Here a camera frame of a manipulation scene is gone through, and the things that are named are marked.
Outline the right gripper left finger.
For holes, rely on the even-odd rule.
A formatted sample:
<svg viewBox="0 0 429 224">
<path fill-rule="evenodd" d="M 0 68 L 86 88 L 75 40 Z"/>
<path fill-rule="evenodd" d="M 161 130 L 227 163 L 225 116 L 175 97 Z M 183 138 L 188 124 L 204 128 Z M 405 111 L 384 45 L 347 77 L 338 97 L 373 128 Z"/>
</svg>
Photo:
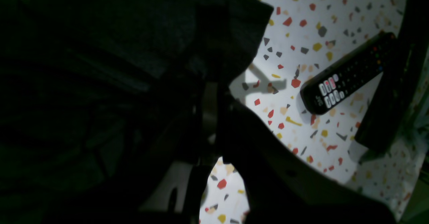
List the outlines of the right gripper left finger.
<svg viewBox="0 0 429 224">
<path fill-rule="evenodd" d="M 205 80 L 55 86 L 44 106 L 66 194 L 45 224 L 145 224 L 196 217 Z"/>
</svg>

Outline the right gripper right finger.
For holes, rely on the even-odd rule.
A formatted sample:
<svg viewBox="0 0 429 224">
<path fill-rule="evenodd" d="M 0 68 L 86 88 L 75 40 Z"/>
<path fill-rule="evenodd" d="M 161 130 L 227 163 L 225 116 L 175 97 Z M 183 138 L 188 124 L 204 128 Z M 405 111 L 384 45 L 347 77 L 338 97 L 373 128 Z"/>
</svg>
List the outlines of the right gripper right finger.
<svg viewBox="0 0 429 224">
<path fill-rule="evenodd" d="M 385 204 L 324 177 L 246 106 L 218 94 L 217 144 L 243 178 L 246 224 L 395 224 Z"/>
</svg>

